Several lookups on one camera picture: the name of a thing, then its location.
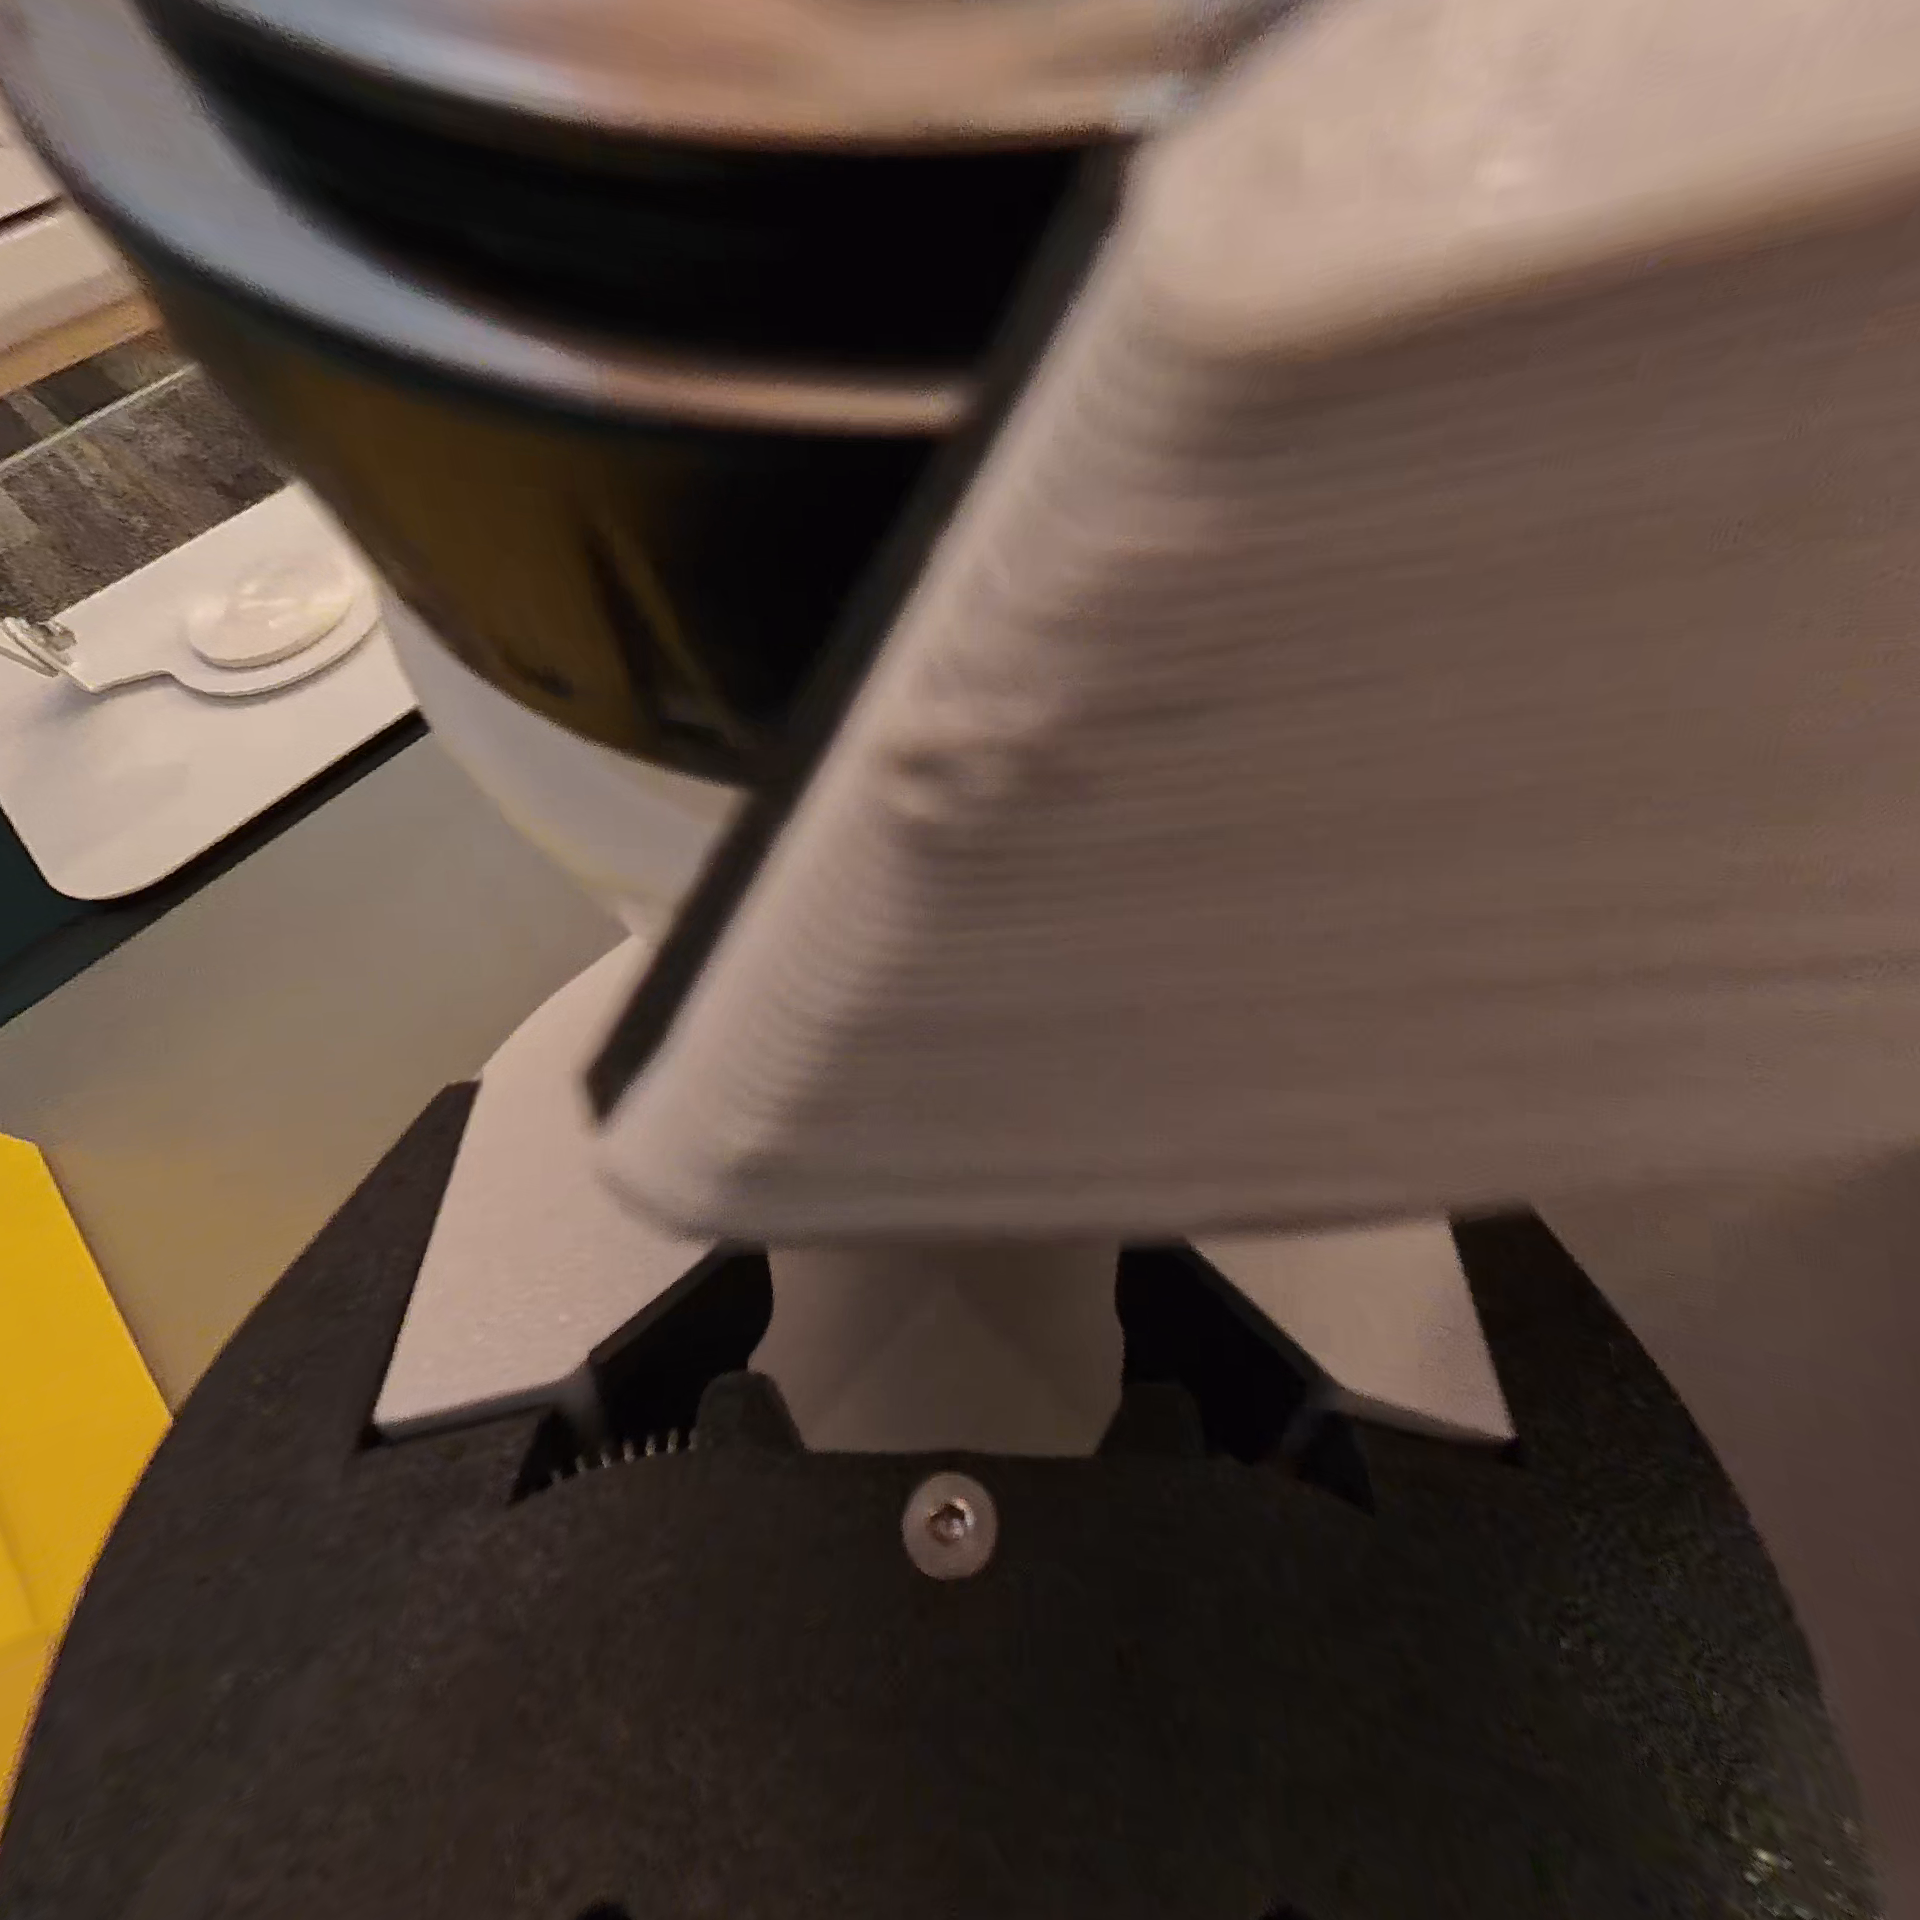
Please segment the white stand base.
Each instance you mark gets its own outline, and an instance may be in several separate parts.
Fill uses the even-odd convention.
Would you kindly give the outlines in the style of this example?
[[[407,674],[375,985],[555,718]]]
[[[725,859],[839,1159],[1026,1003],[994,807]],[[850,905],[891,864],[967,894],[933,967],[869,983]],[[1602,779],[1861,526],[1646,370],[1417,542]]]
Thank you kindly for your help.
[[[194,615],[274,562],[352,581],[343,622],[299,656],[210,667]],[[5,665],[2,807],[62,896],[139,894],[416,713],[379,624],[377,581],[304,487],[254,507],[53,617],[78,677]]]

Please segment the round white disc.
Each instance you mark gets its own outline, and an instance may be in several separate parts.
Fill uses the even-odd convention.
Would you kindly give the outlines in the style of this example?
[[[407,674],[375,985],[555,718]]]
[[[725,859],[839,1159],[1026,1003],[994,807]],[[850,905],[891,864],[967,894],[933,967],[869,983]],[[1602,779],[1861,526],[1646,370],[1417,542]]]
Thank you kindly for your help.
[[[183,619],[183,645],[206,667],[245,674],[288,665],[350,624],[363,576],[331,555],[256,567]]]

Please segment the black bottle lid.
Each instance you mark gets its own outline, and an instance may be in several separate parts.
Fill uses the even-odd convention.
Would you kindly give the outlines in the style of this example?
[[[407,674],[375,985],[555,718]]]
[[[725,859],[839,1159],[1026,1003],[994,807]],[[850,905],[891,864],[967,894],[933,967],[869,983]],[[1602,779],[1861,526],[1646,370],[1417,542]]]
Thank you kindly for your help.
[[[507,699],[750,782],[1040,281],[1280,5],[5,5],[14,119]]]

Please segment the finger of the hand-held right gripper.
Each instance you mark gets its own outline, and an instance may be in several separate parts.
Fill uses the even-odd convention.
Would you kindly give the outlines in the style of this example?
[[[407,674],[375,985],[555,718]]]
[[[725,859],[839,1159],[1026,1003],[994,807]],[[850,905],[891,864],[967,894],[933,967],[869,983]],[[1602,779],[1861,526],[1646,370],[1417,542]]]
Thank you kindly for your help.
[[[1915,1145],[1915,5],[1314,5],[1143,155],[599,1161],[763,1241]]]

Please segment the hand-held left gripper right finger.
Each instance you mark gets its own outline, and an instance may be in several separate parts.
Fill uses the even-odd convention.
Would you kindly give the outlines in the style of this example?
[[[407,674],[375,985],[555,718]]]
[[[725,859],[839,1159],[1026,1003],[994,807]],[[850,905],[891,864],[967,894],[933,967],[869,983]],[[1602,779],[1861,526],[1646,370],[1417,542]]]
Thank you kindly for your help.
[[[1120,1250],[1122,1381],[1175,1385],[1207,1451],[1301,1458],[1333,1422],[1472,1449],[1518,1429],[1440,1221]]]

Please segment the white plastic bottle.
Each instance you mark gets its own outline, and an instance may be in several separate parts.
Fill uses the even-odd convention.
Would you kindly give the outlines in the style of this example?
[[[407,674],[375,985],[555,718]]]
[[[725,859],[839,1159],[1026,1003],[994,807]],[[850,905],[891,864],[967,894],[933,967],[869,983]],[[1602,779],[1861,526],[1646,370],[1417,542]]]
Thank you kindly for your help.
[[[395,603],[389,629],[448,757],[654,958],[736,791],[533,715]],[[816,1449],[1090,1456],[1118,1410],[1113,1241],[789,1246],[766,1262],[773,1305],[750,1310],[747,1365],[779,1385]],[[576,1433],[601,1445],[615,1429],[613,1383],[610,1371],[594,1378],[613,1426]]]

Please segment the yellow plastic bin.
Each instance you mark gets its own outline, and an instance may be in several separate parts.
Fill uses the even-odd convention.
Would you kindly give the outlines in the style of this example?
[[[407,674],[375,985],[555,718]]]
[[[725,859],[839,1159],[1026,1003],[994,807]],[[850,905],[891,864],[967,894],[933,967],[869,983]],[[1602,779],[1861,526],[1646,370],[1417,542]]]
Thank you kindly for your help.
[[[169,1410],[34,1143],[2,1138],[2,1799]]]

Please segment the metal stand bracket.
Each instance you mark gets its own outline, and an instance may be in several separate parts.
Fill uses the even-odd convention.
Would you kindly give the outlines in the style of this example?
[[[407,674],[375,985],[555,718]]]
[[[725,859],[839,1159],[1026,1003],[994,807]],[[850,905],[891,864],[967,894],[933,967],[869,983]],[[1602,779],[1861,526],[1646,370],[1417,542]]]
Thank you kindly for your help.
[[[89,699],[126,688],[169,683],[203,699],[240,704],[274,697],[318,679],[357,654],[377,624],[377,597],[361,585],[347,629],[313,654],[245,674],[222,674],[192,658],[185,647],[185,615],[206,597],[210,594],[176,613],[94,619],[7,615],[2,622],[5,658],[39,679],[64,681]]]

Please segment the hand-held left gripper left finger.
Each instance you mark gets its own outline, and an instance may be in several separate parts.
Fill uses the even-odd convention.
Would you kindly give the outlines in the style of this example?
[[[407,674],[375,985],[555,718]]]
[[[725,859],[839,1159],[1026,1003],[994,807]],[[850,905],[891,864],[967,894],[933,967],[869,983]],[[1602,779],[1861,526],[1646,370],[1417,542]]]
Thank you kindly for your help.
[[[375,1392],[389,1445],[555,1410],[606,1433],[597,1353],[731,1250],[635,1214],[599,1166],[585,1070],[651,946],[629,937],[491,1051]]]

